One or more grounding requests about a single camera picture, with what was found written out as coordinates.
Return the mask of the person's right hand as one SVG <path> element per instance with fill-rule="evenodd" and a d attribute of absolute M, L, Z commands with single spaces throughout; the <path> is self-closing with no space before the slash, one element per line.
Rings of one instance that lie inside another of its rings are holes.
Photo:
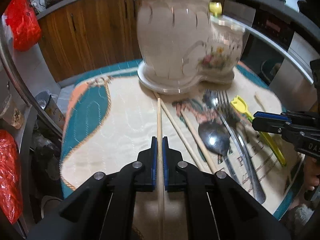
<path fill-rule="evenodd" d="M 307 156 L 304 164 L 304 187 L 313 191 L 319 185 L 320 166 L 319 162 Z"/>

